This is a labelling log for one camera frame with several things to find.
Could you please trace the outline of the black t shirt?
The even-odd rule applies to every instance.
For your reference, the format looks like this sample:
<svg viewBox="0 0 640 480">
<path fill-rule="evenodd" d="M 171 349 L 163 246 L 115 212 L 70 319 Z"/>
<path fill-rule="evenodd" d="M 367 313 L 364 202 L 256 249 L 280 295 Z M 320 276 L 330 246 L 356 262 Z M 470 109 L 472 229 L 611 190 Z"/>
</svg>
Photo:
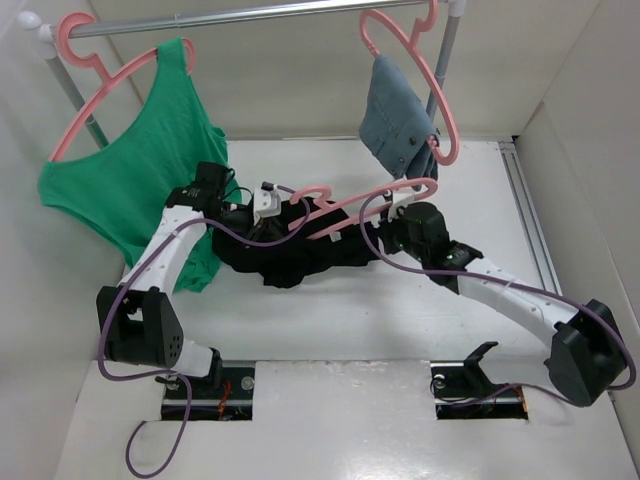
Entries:
<svg viewBox="0 0 640 480">
<path fill-rule="evenodd" d="M 266 220 L 265 227 L 248 229 L 241 226 L 242 214 L 231 213 L 228 228 L 242 237 L 257 242 L 279 240 L 286 236 L 286 226 L 303 218 L 305 207 L 300 201 L 290 205 L 282 204 L 281 214 Z M 305 276 L 321 273 L 331 267 L 365 267 L 379 258 L 369 249 L 359 225 L 349 225 L 333 232 L 339 234 L 333 240 L 329 235 L 317 240 L 307 237 L 334 223 L 346 220 L 348 214 L 343 209 L 335 210 L 318 219 L 310 220 L 291 240 L 270 248 L 255 248 L 233 239 L 220 230 L 212 233 L 212 250 L 222 262 L 239 273 L 259 273 L 265 286 L 290 289 L 299 285 Z"/>
</svg>

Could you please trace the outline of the pink plastic hanger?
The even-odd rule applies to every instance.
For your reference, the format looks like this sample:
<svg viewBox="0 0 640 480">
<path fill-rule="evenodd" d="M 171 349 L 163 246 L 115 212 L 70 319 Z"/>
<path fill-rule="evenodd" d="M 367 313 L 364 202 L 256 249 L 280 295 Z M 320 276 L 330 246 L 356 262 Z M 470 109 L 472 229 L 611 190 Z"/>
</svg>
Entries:
<svg viewBox="0 0 640 480">
<path fill-rule="evenodd" d="M 334 211 L 344 210 L 347 206 L 353 205 L 359 201 L 365 203 L 367 200 L 373 199 L 376 196 L 391 194 L 392 191 L 413 192 L 415 194 L 415 201 L 419 201 L 431 197 L 437 190 L 438 183 L 436 180 L 428 177 L 420 177 L 415 179 L 396 180 L 391 183 L 375 187 L 365 193 L 352 195 L 346 199 L 334 202 L 331 198 L 331 188 L 328 185 L 317 185 L 295 191 L 290 197 L 289 202 L 291 205 L 294 205 L 307 197 L 311 197 L 312 204 L 315 205 L 317 209 L 309 215 L 308 220 L 314 221 L 333 213 Z M 378 207 L 365 210 L 363 214 L 358 213 L 357 215 L 350 216 L 347 219 L 338 221 L 337 223 L 316 231 L 309 236 L 309 239 L 317 240 L 324 236 L 333 234 L 334 232 L 342 230 L 348 226 L 357 224 L 360 219 L 367 219 L 371 216 L 378 215 L 388 208 L 389 200 L 386 200 Z"/>
</svg>

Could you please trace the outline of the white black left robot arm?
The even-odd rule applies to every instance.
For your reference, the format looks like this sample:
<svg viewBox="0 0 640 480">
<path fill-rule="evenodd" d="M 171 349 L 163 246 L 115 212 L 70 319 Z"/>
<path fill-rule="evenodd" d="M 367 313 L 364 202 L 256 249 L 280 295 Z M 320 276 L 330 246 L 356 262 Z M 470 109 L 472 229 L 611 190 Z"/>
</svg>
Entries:
<svg viewBox="0 0 640 480">
<path fill-rule="evenodd" d="M 280 212 L 277 188 L 263 183 L 247 205 L 230 198 L 232 169 L 202 162 L 194 179 L 174 188 L 162 210 L 155 233 L 142 256 L 115 286 L 97 295 L 101 339 L 99 357 L 150 366 L 154 374 L 181 374 L 201 396 L 222 387 L 218 350 L 184 336 L 171 303 L 183 267 L 209 227 L 220 226 L 232 239 L 250 246 L 249 231 Z"/>
</svg>

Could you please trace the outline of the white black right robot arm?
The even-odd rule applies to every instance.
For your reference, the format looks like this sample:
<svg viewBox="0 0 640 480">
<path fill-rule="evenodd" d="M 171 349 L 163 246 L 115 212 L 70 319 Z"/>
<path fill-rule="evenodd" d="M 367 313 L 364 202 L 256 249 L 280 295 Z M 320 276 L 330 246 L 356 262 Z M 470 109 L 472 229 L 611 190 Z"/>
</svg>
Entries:
<svg viewBox="0 0 640 480">
<path fill-rule="evenodd" d="M 543 343 L 549 380 L 570 404 L 587 407 L 605 391 L 635 383 L 635 362 L 605 303 L 580 304 L 522 282 L 481 251 L 451 239 L 431 203 L 383 214 L 379 230 L 385 254 L 409 255 L 419 264 L 416 273 L 502 314 Z"/>
</svg>

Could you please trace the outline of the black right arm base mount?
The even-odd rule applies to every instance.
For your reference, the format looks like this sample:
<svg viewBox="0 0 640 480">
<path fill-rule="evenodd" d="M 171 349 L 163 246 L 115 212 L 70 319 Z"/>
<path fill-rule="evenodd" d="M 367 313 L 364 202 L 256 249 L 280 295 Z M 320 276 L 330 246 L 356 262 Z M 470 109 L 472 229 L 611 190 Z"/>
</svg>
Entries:
<svg viewBox="0 0 640 480">
<path fill-rule="evenodd" d="M 429 389 L 437 420 L 528 419 L 522 389 L 505 390 L 505 384 L 493 383 L 480 366 L 497 345 L 497 341 L 484 342 L 462 360 L 430 363 Z"/>
</svg>

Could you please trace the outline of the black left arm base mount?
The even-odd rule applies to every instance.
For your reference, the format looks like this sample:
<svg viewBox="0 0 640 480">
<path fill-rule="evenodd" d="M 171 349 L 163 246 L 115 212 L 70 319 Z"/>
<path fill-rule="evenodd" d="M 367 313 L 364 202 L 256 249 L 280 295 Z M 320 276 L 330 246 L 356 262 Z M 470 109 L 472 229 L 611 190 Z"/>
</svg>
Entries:
<svg viewBox="0 0 640 480">
<path fill-rule="evenodd" d="M 256 363 L 224 361 L 221 380 L 214 384 L 205 378 L 191 378 L 192 403 L 190 421 L 250 421 L 253 416 Z M 187 390 L 175 375 L 158 376 L 155 381 L 164 386 L 160 407 L 163 421 L 178 421 L 184 417 Z"/>
</svg>

